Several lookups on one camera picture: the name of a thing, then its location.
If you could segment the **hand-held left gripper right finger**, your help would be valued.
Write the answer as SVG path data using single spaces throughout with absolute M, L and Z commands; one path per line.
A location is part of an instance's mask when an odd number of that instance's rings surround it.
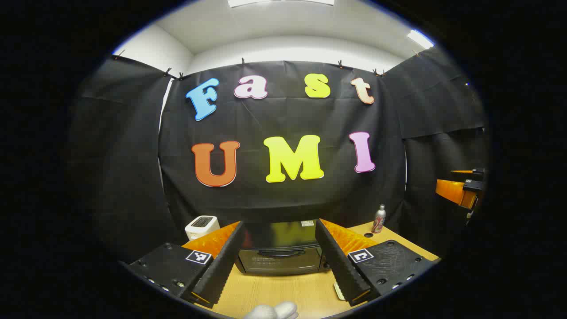
M 379 244 L 323 219 L 315 222 L 315 237 L 343 297 L 352 306 L 401 289 L 435 266 L 399 241 Z

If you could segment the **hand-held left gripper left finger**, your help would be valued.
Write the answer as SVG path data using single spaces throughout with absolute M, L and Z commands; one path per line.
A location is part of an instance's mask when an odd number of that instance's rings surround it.
M 162 244 L 130 263 L 129 270 L 174 297 L 213 307 L 244 239 L 243 222 L 235 222 L 184 245 Z

